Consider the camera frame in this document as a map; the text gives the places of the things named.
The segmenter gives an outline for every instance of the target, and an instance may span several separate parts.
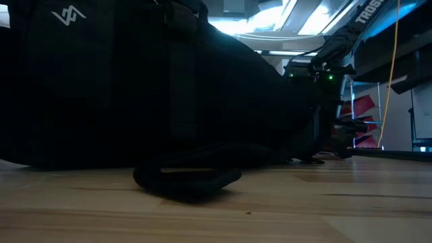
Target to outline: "black bag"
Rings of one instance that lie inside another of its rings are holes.
[[[240,167],[268,159],[313,116],[315,94],[212,27],[200,1],[15,0],[9,12],[0,44],[17,60],[0,84],[2,159]]]

